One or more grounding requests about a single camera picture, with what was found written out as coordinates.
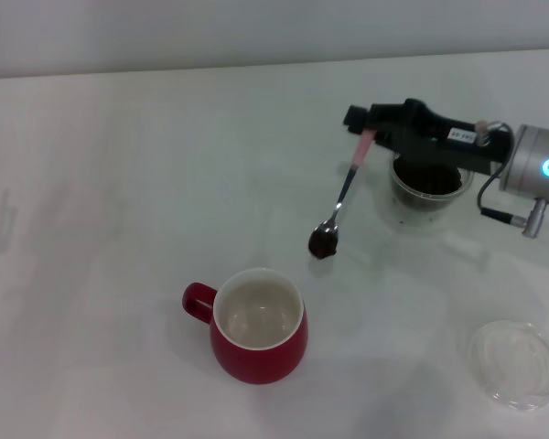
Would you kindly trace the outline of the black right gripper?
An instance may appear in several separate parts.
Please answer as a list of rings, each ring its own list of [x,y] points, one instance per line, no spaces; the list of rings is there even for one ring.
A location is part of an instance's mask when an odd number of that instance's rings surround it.
[[[511,155],[514,141],[507,130],[477,130],[471,123],[431,111],[424,102],[351,105],[344,125],[353,134],[376,132],[378,146],[427,165],[459,167],[489,175]]]

